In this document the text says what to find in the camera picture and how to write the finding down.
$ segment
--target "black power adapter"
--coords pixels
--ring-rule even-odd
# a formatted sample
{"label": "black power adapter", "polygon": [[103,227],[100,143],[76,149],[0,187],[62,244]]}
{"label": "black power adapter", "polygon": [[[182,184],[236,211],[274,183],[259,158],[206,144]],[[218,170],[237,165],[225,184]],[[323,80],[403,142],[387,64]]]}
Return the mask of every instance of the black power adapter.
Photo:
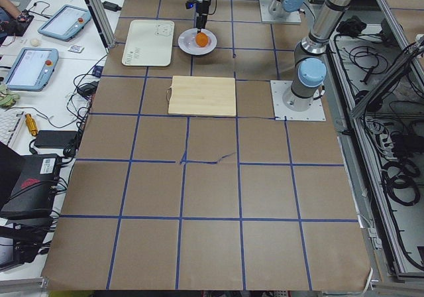
{"label": "black power adapter", "polygon": [[106,10],[110,10],[110,11],[113,11],[113,12],[120,11],[122,9],[122,7],[120,7],[118,4],[108,2],[108,1],[103,2],[103,7]]}

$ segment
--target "person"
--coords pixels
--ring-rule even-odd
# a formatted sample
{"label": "person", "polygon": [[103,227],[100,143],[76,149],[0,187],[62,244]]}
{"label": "person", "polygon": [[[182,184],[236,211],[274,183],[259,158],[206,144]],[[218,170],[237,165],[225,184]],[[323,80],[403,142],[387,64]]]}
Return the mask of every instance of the person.
{"label": "person", "polygon": [[19,30],[19,22],[27,22],[28,11],[20,11],[9,0],[0,0],[0,44],[7,35],[13,35]]}

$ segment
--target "plate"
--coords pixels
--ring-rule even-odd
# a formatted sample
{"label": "plate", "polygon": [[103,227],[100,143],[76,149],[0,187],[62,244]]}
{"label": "plate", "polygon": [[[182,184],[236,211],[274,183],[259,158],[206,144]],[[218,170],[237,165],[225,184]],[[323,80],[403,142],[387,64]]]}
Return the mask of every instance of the plate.
{"label": "plate", "polygon": [[189,29],[181,33],[178,38],[178,46],[184,52],[191,55],[205,55],[212,52],[213,49],[217,47],[217,38],[210,30],[202,29],[201,31],[205,33],[209,39],[209,42],[205,47],[200,47],[196,44],[195,38],[197,29]]}

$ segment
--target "orange fruit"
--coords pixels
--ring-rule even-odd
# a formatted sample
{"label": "orange fruit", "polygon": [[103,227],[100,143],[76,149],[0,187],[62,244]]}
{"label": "orange fruit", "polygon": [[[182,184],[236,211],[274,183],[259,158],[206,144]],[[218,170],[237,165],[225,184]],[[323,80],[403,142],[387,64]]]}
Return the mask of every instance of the orange fruit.
{"label": "orange fruit", "polygon": [[209,42],[209,38],[207,37],[205,33],[199,32],[196,35],[195,41],[196,41],[196,44],[199,45],[200,47],[205,47],[207,43]]}

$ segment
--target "white label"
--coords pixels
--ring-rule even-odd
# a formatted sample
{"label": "white label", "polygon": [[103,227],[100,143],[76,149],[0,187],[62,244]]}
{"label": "white label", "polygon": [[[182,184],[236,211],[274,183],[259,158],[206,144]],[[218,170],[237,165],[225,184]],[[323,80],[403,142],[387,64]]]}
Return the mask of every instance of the white label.
{"label": "white label", "polygon": [[55,159],[47,158],[42,161],[42,166],[40,170],[40,174],[49,174],[53,172]]}

